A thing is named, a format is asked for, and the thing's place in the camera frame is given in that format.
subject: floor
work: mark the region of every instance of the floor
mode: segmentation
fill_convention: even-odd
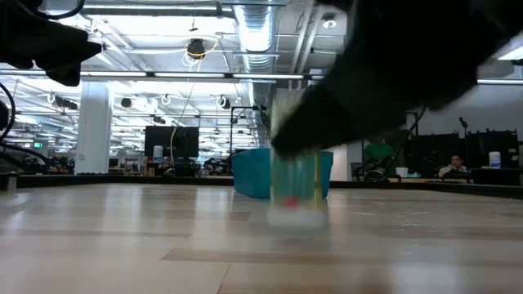
[[[523,202],[332,190],[329,227],[284,232],[231,188],[0,194],[1,293],[523,293]]]

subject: blue bin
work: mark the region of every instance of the blue bin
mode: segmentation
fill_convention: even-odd
[[[329,194],[330,172],[334,154],[321,152],[321,184],[323,197]],[[235,190],[258,199],[270,199],[270,150],[251,149],[232,157]]]

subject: ceiling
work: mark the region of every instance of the ceiling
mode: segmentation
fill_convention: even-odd
[[[242,1],[222,1],[224,11],[230,8],[228,3],[234,2]],[[310,69],[327,69],[343,47],[346,15],[333,7],[324,8],[324,13],[316,13],[315,8],[310,21],[305,22],[306,6],[310,1],[287,0],[271,3],[277,10],[275,72],[293,71],[291,64],[300,28],[306,26],[307,40],[312,35],[314,20],[321,19],[324,13],[333,13],[337,25],[331,29],[326,29],[323,25],[318,27],[313,38],[313,51],[308,55],[304,66],[305,72],[309,72]],[[143,12],[143,15],[137,15],[141,12],[136,13],[132,9],[119,9],[118,15],[106,15],[105,13],[110,11],[106,8],[114,4],[128,7],[147,4],[153,11],[162,12],[160,9],[155,9],[155,5],[150,1],[87,0],[87,8],[81,15],[61,20],[65,25],[85,29],[90,33],[91,40],[105,44],[106,50],[85,61],[83,70],[244,72],[238,25],[234,19],[193,17],[192,14],[198,11],[196,8],[201,5],[201,2],[190,6],[187,5],[187,1],[183,1],[187,16],[152,16],[161,13],[151,12],[151,10]],[[160,4],[182,7],[182,3],[175,0]],[[101,11],[101,13],[86,13],[89,11]],[[200,64],[193,61],[190,65],[190,58],[186,55],[186,45],[195,38],[202,38],[205,50],[210,52]],[[0,76],[0,82],[15,95],[16,109],[22,113],[18,115],[16,126],[8,141],[23,145],[34,138],[47,138],[53,149],[59,151],[74,149],[78,134],[76,132],[78,111],[58,108],[52,104],[52,101],[59,96],[81,107],[82,85],[65,87],[49,79],[8,76]],[[180,126],[202,127],[200,131],[203,138],[200,141],[205,143],[201,143],[200,148],[205,149],[205,154],[208,156],[225,156],[228,150],[230,110],[217,106],[217,99],[226,97],[232,105],[252,105],[247,82],[109,83],[114,93],[112,150],[143,149],[145,126],[155,125],[148,114],[154,112],[164,117],[168,124],[180,123]],[[5,96],[1,97],[4,102],[7,102]],[[121,106],[123,98],[132,99],[136,103],[126,109]],[[188,98],[190,101],[187,109],[180,119],[184,103]],[[257,136],[257,123],[252,119],[253,116],[246,114],[245,119],[240,119],[235,125],[233,147],[243,149],[266,144],[266,139],[260,140]]]

